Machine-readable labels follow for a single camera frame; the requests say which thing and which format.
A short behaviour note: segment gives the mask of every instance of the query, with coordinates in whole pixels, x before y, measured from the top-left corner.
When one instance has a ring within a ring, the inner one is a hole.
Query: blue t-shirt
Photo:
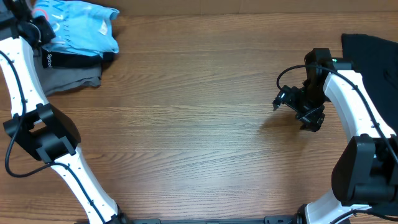
[[[45,16],[57,36],[45,50],[87,56],[119,52],[111,25],[118,14],[117,9],[83,1],[38,0],[33,10],[33,17]]]

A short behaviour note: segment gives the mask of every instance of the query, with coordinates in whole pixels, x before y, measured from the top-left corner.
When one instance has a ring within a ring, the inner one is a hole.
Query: black fabric
[[[112,61],[114,53],[104,53],[104,58],[99,55],[86,56],[78,54],[65,54],[48,52],[42,49],[42,64],[44,68],[87,68]]]
[[[341,41],[343,57],[359,68],[373,104],[398,133],[398,44],[364,34],[343,34]]]

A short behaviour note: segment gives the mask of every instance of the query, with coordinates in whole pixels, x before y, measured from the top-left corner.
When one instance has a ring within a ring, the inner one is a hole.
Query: gray cloth
[[[41,54],[35,51],[34,55],[36,73],[46,96],[79,86],[101,85],[100,64],[90,68],[43,68]]]

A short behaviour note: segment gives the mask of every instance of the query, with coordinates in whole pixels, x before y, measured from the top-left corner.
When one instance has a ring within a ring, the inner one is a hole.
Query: wood grain surface
[[[340,35],[398,41],[398,14],[123,17],[102,86],[49,100],[75,122],[97,179],[131,218],[261,218],[293,214],[330,187],[346,146],[333,105],[317,133],[272,111],[275,79],[314,47],[341,56]],[[305,71],[281,80],[301,85]],[[0,78],[0,120],[10,119]],[[0,160],[9,137],[0,131]],[[11,168],[41,166],[19,146]],[[73,223],[80,204],[52,170],[0,169],[0,223]],[[379,223],[360,216],[354,223]]]
[[[248,13],[394,12],[396,0],[88,0],[127,16]]]

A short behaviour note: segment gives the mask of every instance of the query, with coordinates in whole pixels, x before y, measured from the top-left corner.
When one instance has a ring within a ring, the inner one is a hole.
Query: logo
[[[51,57],[52,57],[52,54],[48,54],[47,55],[47,64],[49,65],[50,68],[52,67],[52,65],[51,65]]]

